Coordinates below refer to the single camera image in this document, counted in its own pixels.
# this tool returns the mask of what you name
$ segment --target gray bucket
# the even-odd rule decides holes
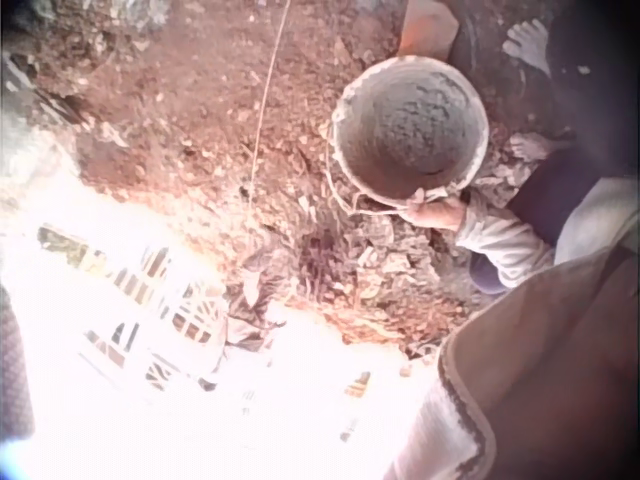
[[[489,122],[471,83],[432,58],[392,58],[347,86],[332,116],[334,157],[349,180],[378,202],[406,206],[466,187],[478,172]]]

